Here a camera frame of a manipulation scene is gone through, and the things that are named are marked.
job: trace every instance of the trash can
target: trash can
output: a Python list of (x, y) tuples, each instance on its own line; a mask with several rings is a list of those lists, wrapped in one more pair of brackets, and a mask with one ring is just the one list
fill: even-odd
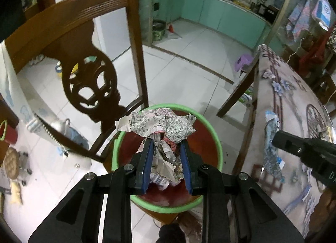
[[(149, 107), (149, 109), (170, 108), (177, 115), (192, 113), (197, 120), (193, 127), (196, 132), (188, 136), (190, 150), (200, 154), (202, 160), (222, 169), (223, 153), (219, 138), (203, 115), (186, 106), (177, 104), (160, 104)], [(134, 132), (121, 132), (114, 142), (112, 155), (112, 170), (130, 162), (133, 154), (137, 152), (144, 137)], [(145, 195), (131, 196), (131, 200), (147, 210), (158, 213), (179, 213), (187, 211), (202, 201), (202, 196), (193, 197), (185, 188), (184, 180), (176, 186), (169, 185), (164, 191), (160, 191), (156, 184), (149, 184)]]
[(160, 41), (165, 35), (166, 22), (163, 20), (153, 20), (153, 41)]
[(0, 141), (10, 145), (14, 145), (17, 141), (17, 132), (7, 123), (7, 120), (3, 120), (0, 124)]

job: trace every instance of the plastic stool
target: plastic stool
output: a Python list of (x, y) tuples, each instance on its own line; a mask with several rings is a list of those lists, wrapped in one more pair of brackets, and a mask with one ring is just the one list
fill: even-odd
[(238, 72), (245, 64), (250, 65), (253, 57), (249, 54), (243, 54), (235, 63), (235, 71)]

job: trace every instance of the crumpled newspaper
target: crumpled newspaper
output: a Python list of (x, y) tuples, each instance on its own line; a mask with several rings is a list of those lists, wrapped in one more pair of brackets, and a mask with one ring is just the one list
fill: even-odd
[(279, 130), (279, 118), (274, 112), (267, 110), (265, 112), (265, 119), (264, 168), (268, 174), (271, 174), (281, 183), (285, 183), (285, 177), (281, 171), (284, 162), (278, 157), (278, 149), (272, 144), (275, 133)]
[(141, 114), (132, 112), (115, 122), (118, 131), (133, 131), (141, 137), (148, 137), (155, 132), (164, 132), (167, 138), (174, 143), (179, 143), (195, 132), (193, 123), (195, 115), (177, 116), (169, 108), (144, 110)]
[(141, 114), (132, 112), (115, 122), (118, 131), (133, 131), (146, 137), (138, 151), (142, 152), (148, 138), (154, 142), (154, 156), (150, 179), (160, 190), (165, 190), (169, 184), (178, 185), (184, 178), (181, 158), (176, 154), (177, 143), (195, 132), (193, 114), (177, 116), (169, 108), (144, 110)]

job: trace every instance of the red trash can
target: red trash can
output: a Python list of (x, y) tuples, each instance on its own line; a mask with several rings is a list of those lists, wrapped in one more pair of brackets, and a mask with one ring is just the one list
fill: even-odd
[(0, 141), (5, 141), (10, 145), (14, 145), (17, 141), (17, 132), (7, 123), (7, 120), (0, 124)]

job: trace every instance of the wooden chair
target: wooden chair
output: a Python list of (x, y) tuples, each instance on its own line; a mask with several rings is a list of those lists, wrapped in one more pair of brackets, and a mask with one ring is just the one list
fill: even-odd
[[(139, 97), (126, 107), (119, 105), (117, 75), (112, 62), (91, 41), (93, 18), (124, 7), (139, 90)], [(100, 155), (97, 152), (115, 130), (114, 122), (139, 106), (148, 107), (138, 0), (64, 0), (29, 19), (5, 40), (5, 44), (16, 73), (40, 53), (59, 60), (62, 65), (62, 84), (69, 102), (94, 122), (101, 121), (101, 134), (90, 150), (46, 125), (57, 141), (75, 153), (104, 162), (110, 152), (109, 145), (114, 139)], [(85, 62), (84, 59), (88, 56), (97, 58), (95, 61)], [(78, 71), (72, 78), (71, 72), (76, 64)], [(98, 87), (97, 78), (101, 74), (105, 84)], [(79, 94), (84, 87), (93, 91), (89, 99)]]

